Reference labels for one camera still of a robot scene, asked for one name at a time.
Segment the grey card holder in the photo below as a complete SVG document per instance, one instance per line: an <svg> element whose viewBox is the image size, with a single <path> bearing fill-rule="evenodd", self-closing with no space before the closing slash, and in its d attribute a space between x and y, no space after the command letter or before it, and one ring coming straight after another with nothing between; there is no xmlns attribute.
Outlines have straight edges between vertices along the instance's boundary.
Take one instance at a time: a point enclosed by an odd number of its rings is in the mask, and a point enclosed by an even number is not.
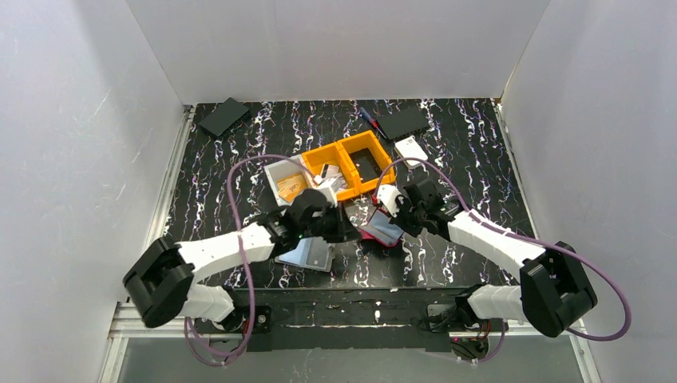
<svg viewBox="0 0 677 383"><path fill-rule="evenodd" d="M275 257L274 261L283 265L329 272L334 259L334 245L315 237L301 239L294 250Z"/></svg>

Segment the red card holder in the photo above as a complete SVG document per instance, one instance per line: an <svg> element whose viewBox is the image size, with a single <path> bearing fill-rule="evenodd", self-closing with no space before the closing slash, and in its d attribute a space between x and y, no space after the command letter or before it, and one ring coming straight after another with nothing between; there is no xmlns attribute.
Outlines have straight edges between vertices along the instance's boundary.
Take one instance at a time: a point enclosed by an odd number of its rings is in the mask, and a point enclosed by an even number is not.
<svg viewBox="0 0 677 383"><path fill-rule="evenodd" d="M394 247L404 235L404 231L379 209L374 210L366 224L358 229L364 239L373 239L385 247Z"/></svg>

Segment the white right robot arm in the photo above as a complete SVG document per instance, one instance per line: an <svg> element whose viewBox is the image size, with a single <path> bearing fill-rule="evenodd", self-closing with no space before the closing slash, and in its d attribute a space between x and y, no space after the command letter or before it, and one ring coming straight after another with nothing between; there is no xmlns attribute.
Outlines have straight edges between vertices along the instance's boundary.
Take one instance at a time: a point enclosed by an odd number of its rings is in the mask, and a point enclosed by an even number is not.
<svg viewBox="0 0 677 383"><path fill-rule="evenodd" d="M405 233L438 235L484 256L517 280L515 286L479 284L457 295L454 313L466 324L490 319L528 322L554 338L598 303L582 263L567 254L571 248L565 243L553 250L517 239L478 212L465 210L458 198L444 200L430 181L402 190L380 186L374 200Z"/></svg>

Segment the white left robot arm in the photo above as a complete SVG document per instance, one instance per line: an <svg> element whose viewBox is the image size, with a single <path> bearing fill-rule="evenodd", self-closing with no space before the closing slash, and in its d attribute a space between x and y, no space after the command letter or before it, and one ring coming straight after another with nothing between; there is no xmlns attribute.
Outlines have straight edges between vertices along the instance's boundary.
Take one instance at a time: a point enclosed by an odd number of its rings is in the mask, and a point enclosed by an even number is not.
<svg viewBox="0 0 677 383"><path fill-rule="evenodd" d="M223 322L236 304L223 287L205 286L204 279L275 258L294 250L303 239L316 237L326 243L347 243L361 235L342 204L307 189L292 204L261 214L238 231L187 242L168 236L155 239L122 283L148 328L176 317Z"/></svg>

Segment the gold VIP card top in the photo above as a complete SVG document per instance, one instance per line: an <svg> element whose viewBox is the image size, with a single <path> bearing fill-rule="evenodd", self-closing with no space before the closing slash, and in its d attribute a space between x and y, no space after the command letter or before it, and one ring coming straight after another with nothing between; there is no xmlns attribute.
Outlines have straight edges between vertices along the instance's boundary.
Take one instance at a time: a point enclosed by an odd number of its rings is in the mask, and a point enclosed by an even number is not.
<svg viewBox="0 0 677 383"><path fill-rule="evenodd" d="M291 203L294 198L307 188L307 182L301 173L282 178L276 182L277 196L286 203Z"/></svg>

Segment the white VIP card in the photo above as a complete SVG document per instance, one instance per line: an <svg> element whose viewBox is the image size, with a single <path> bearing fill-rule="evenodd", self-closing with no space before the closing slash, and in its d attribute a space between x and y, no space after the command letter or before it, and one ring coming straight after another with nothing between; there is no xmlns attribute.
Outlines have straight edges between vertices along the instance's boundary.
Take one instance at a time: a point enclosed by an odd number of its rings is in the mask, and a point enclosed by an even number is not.
<svg viewBox="0 0 677 383"><path fill-rule="evenodd" d="M336 192L346 190L347 183L341 168L334 164L324 164L320 173L323 181L328 180Z"/></svg>

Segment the yellow bin with white cards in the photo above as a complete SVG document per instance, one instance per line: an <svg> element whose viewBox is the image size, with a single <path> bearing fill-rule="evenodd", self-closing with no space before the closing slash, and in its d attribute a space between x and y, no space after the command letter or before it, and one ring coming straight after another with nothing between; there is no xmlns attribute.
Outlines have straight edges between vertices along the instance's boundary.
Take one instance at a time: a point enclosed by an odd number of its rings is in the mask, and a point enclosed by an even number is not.
<svg viewBox="0 0 677 383"><path fill-rule="evenodd" d="M346 149L338 142L306 151L302 154L306 167L314 176L322 179L339 178L342 183L337 191L339 201L359 196L359 175Z"/></svg>

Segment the black card in bin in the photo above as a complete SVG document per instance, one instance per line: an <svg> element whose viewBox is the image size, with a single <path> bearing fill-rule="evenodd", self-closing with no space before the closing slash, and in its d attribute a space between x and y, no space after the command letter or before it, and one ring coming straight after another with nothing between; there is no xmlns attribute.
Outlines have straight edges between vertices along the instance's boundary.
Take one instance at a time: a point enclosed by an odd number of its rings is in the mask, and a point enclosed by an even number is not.
<svg viewBox="0 0 677 383"><path fill-rule="evenodd" d="M361 183L377 180L379 178L382 169L370 149L364 148L352 152L349 157L358 171Z"/></svg>

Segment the yellow bin with black card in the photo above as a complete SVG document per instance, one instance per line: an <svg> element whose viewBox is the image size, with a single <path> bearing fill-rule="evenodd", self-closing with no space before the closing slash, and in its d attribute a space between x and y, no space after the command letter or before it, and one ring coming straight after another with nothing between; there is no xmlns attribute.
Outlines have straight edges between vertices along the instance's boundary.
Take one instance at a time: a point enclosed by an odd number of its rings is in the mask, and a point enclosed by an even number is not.
<svg viewBox="0 0 677 383"><path fill-rule="evenodd" d="M359 193L375 190L382 172L392 163L375 134L371 131L361 132L338 140L337 144L346 153L352 182Z"/></svg>

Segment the white plastic bin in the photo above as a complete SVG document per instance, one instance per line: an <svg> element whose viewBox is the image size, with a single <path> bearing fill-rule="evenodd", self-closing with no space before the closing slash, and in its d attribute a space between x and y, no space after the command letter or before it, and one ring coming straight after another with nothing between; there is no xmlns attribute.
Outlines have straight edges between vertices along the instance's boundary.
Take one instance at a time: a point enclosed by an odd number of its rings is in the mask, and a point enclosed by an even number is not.
<svg viewBox="0 0 677 383"><path fill-rule="evenodd" d="M315 176L294 165L292 161L305 166L302 156L296 155L290 160L278 160L263 168L275 201L280 207L291 204L303 190L318 186Z"/></svg>

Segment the white small box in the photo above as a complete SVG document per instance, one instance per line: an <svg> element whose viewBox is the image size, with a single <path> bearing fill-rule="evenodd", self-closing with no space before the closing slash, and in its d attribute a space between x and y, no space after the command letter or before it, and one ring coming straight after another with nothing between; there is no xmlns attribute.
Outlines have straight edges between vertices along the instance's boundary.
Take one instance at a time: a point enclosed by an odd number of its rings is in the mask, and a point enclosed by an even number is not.
<svg viewBox="0 0 677 383"><path fill-rule="evenodd" d="M423 163L420 160L428 160L426 152L413 136L397 141L394 144L394 149L401 158L406 158L404 164L409 170L421 167Z"/></svg>

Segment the black flat box right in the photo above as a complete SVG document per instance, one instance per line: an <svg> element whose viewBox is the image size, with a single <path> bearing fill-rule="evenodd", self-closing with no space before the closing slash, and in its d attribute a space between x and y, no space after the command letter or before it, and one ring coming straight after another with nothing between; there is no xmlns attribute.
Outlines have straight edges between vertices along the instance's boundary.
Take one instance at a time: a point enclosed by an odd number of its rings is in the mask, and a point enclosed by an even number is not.
<svg viewBox="0 0 677 383"><path fill-rule="evenodd" d="M384 114L377 117L376 121L383 136L389 142L405 139L430 128L429 121L416 106Z"/></svg>

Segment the black flat box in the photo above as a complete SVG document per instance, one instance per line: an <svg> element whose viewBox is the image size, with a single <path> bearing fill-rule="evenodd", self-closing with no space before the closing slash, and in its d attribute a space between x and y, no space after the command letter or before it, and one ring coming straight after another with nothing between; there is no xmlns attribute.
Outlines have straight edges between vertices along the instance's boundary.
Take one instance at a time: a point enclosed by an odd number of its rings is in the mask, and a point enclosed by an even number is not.
<svg viewBox="0 0 677 383"><path fill-rule="evenodd" d="M201 120L198 127L212 138L220 138L250 116L250 109L244 103L229 97Z"/></svg>
<svg viewBox="0 0 677 383"><path fill-rule="evenodd" d="M430 128L429 121L416 106L384 114L377 117L376 121L383 136L389 142L405 139Z"/></svg>

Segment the blue red pen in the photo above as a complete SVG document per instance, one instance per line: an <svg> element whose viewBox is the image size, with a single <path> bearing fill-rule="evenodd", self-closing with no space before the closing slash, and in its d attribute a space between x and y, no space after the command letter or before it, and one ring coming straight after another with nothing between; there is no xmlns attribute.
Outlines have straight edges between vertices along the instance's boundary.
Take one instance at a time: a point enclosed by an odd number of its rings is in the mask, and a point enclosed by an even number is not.
<svg viewBox="0 0 677 383"><path fill-rule="evenodd" d="M380 131L378 122L363 107L359 107L358 110L362 119L365 120L371 126L371 128L375 129L376 131Z"/></svg>

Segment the black flat box left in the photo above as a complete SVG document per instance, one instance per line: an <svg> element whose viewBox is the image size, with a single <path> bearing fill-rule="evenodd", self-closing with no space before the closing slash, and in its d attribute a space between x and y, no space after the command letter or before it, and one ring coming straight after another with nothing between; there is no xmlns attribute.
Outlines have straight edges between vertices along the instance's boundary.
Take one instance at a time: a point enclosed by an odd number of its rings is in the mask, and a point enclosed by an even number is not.
<svg viewBox="0 0 677 383"><path fill-rule="evenodd" d="M244 103L229 97L201 120L198 127L212 138L220 138L250 116L250 109Z"/></svg>

